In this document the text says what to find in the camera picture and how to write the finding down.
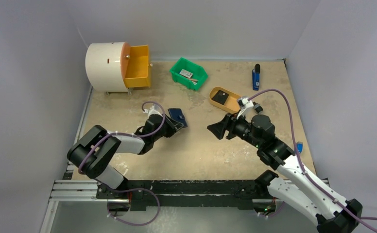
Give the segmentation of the navy blue card holder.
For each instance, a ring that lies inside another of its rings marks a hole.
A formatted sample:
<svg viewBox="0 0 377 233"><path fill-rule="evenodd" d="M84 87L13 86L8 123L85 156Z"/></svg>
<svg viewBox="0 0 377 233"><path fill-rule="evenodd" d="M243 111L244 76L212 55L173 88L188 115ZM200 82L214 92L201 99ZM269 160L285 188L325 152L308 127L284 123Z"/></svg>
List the navy blue card holder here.
<svg viewBox="0 0 377 233"><path fill-rule="evenodd" d="M171 119L182 123L183 128L188 127L188 124L187 124L187 121L186 121L186 118L183 114L182 109L180 109L180 108L169 108L168 113L169 113Z"/></svg>

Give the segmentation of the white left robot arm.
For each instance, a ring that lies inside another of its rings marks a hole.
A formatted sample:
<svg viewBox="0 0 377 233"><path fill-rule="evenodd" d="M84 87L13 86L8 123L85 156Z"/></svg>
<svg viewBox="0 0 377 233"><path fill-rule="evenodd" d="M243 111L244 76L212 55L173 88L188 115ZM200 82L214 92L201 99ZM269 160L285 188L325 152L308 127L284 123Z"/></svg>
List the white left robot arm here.
<svg viewBox="0 0 377 233"><path fill-rule="evenodd" d="M67 159L91 179L108 186L108 192L117 199L127 194L128 181L109 163L116 153L143 155L155 141L169 138L186 125L169 116L151 114L134 134L107 131L100 125L91 128L67 153Z"/></svg>

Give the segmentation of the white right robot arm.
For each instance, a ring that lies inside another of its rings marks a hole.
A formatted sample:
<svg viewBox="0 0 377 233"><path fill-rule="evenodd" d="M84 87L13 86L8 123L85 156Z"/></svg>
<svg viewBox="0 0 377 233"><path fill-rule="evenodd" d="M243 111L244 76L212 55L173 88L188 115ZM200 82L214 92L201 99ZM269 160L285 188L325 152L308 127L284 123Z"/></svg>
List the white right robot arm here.
<svg viewBox="0 0 377 233"><path fill-rule="evenodd" d="M293 149L275 135L275 126L266 115L226 114L207 129L219 140L239 137L257 148L257 156L271 170L257 179L256 193L279 198L307 217L320 233L351 233L360 223L362 205L347 200L299 163Z"/></svg>

